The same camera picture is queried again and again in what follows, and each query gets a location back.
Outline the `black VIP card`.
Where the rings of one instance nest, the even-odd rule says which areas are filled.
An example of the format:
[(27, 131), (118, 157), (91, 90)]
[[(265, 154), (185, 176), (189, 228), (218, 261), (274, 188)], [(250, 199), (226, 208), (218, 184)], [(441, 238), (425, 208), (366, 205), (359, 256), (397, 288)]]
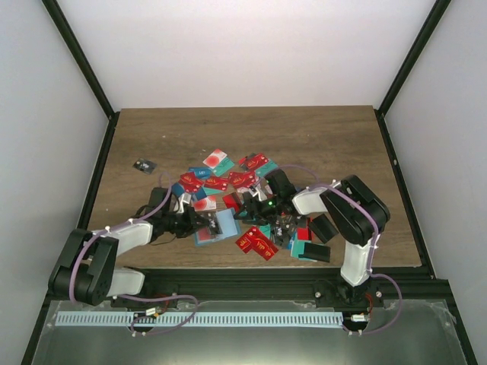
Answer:
[(215, 211), (207, 211), (205, 213), (205, 219), (208, 221), (208, 227), (212, 231), (213, 236), (222, 234), (221, 225)]

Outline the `blue leather card holder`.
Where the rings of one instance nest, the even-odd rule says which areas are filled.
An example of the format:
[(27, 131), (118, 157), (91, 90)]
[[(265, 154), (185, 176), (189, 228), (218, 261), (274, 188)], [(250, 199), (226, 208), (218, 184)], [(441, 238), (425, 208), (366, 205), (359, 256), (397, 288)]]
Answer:
[(241, 233), (240, 225), (234, 219), (233, 208), (222, 211), (202, 211), (200, 214), (208, 220), (208, 226), (195, 233), (194, 240), (197, 247), (226, 240)]

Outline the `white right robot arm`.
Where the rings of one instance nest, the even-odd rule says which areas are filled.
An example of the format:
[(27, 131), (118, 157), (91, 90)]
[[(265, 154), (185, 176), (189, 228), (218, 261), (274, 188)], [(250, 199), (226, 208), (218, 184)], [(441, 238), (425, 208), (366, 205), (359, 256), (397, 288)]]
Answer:
[(264, 180), (270, 195), (252, 186), (237, 203), (234, 218), (251, 226), (240, 247), (252, 248), (265, 259), (288, 249), (298, 259), (329, 262), (327, 243), (341, 236), (345, 253), (336, 296), (346, 306), (367, 298), (377, 241), (390, 220), (388, 207), (356, 175), (304, 189), (281, 169)]

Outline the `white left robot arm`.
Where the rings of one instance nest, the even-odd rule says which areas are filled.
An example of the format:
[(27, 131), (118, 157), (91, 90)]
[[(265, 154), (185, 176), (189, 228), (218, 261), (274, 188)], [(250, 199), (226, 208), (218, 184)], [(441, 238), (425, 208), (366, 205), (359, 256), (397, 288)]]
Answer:
[(213, 213), (197, 212), (187, 194), (175, 202), (172, 198), (169, 189), (155, 187), (148, 203), (127, 221), (102, 230), (73, 230), (49, 277), (49, 293), (92, 306), (107, 297), (129, 295), (135, 305), (149, 306), (155, 298), (154, 286), (145, 281), (141, 271), (117, 268), (117, 257), (154, 243), (166, 233), (177, 239), (203, 229), (219, 233)]

